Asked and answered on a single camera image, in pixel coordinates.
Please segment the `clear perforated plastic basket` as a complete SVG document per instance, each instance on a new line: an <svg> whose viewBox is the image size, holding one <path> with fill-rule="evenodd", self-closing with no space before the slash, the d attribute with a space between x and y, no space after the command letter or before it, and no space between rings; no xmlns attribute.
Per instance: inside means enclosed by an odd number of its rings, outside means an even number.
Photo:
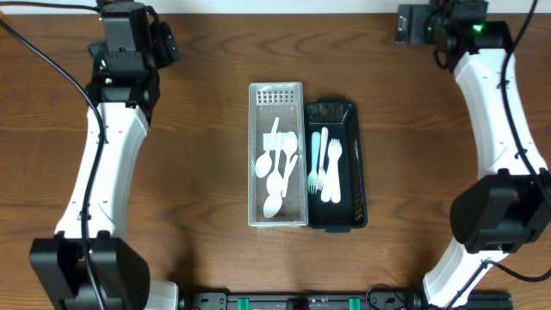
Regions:
<svg viewBox="0 0 551 310"><path fill-rule="evenodd" d="M295 132L298 138L296 165L288 181L288 190L279 212L272 218L263 215L263 205L269 196L266 182L274 169L275 142L270 149L272 165L268 175L259 178L255 163L264 154L275 118L279 118L276 134ZM281 150L279 171L284 175L287 156ZM249 86L248 111L248 225L258 228L304 226L308 223L306 194L306 148L302 83L252 83Z"/></svg>

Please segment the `white plastic fork handle up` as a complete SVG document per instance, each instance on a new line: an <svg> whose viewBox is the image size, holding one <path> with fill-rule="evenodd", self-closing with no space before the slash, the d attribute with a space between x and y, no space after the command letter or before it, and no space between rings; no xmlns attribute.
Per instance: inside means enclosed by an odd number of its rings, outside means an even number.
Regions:
<svg viewBox="0 0 551 310"><path fill-rule="evenodd" d="M329 157L329 181L330 181L330 198L331 202L338 203L341 201L340 180L338 172L338 160L342 155L342 145L339 139L331 139L328 147Z"/></svg>

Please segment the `white plastic spoon bowl down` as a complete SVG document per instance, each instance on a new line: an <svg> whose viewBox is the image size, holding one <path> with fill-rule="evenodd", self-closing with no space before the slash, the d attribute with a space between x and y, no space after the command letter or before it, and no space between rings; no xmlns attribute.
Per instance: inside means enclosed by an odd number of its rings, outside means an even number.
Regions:
<svg viewBox="0 0 551 310"><path fill-rule="evenodd" d="M265 150L264 154L257 159L255 163L255 173L256 173L256 176L259 178L266 177L270 171L270 167L272 165L272 159L269 153L276 139L276 131L277 131L278 125L279 125L279 118L276 117L270 131L269 143L268 143L267 149Z"/></svg>

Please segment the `white plastic spoon bowl up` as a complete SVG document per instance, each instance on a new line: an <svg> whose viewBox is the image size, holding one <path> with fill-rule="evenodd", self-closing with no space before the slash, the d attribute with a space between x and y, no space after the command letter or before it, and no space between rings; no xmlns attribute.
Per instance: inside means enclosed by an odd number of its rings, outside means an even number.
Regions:
<svg viewBox="0 0 551 310"><path fill-rule="evenodd" d="M295 152L298 148L298 138L295 132L288 132L285 134L282 142L282 148L287 156L282 187L282 197L285 198L288 190L288 181L297 161Z"/></svg>

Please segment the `black perforated plastic basket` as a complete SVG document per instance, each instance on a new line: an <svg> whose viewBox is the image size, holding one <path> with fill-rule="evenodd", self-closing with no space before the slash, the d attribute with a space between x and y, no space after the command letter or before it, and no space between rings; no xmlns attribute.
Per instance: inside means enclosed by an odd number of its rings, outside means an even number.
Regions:
<svg viewBox="0 0 551 310"><path fill-rule="evenodd" d="M321 201L321 193L307 194L308 226L329 233L348 233L368 223L362 145L357 107L343 98L325 98L305 106L307 169L316 168L312 134L328 129L328 138L338 139L343 148L338 160L341 201Z"/></svg>

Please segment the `white plastic spoon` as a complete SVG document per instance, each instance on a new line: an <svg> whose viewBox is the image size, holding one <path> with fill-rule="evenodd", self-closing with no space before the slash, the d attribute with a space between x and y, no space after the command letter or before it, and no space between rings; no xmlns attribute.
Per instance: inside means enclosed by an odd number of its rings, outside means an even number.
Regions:
<svg viewBox="0 0 551 310"><path fill-rule="evenodd" d="M290 159L290 163L286 165L283 177L272 178L272 181L268 181L267 185L272 189L272 193L267 197L263 205L263 215L266 218L274 217L282 206L282 199L287 193L288 180L292 173L298 156L293 155Z"/></svg>
<svg viewBox="0 0 551 310"><path fill-rule="evenodd" d="M268 175L266 186L269 195L280 195L282 191L282 175L279 171L279 163L282 150L282 133L276 135L274 169Z"/></svg>

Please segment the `white plastic fork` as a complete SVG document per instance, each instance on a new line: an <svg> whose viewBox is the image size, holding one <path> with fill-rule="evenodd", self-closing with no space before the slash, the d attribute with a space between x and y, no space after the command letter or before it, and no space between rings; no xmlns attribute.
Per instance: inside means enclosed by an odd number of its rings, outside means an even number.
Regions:
<svg viewBox="0 0 551 310"><path fill-rule="evenodd" d="M325 182L325 153L328 141L328 128L322 127L320 134L320 150L319 150L319 169L318 169L318 181L317 190L322 190Z"/></svg>
<svg viewBox="0 0 551 310"><path fill-rule="evenodd" d="M334 153L333 140L331 140L331 142L328 146L327 153L328 153L329 161L328 161L327 172L325 173L324 187L322 189L321 197L320 197L322 202L328 202L331 199L331 180L330 180L330 176L331 176L331 161L332 161L332 158L334 157L334 155L333 155L333 153Z"/></svg>

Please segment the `light green plastic fork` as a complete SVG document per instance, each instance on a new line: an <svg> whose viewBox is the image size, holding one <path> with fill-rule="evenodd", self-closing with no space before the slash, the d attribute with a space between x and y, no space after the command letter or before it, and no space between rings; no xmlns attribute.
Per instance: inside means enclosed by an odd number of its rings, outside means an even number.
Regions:
<svg viewBox="0 0 551 310"><path fill-rule="evenodd" d="M315 194L317 192L320 142L320 133L313 132L311 136L311 169L307 176L307 192L309 194Z"/></svg>

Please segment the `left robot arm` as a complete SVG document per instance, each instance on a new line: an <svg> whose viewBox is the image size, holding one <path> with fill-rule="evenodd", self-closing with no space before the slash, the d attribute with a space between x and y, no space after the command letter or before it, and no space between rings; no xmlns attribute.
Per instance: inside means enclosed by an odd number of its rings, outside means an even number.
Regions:
<svg viewBox="0 0 551 310"><path fill-rule="evenodd" d="M176 309L174 282L154 279L126 241L127 203L139 149L160 97L159 69L179 60L167 22L106 18L89 46L92 78L83 158L70 202L29 262L57 309Z"/></svg>

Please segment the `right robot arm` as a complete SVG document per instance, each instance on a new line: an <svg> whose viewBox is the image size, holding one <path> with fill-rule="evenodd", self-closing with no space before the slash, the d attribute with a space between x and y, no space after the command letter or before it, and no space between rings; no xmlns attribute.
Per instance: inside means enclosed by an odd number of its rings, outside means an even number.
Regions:
<svg viewBox="0 0 551 310"><path fill-rule="evenodd" d="M500 309L503 297L475 287L491 268L539 239L550 221L550 171L517 88L520 37L487 16L485 1L398 7L396 40L431 46L465 98L478 159L477 181L452 202L450 244L422 281L411 309Z"/></svg>

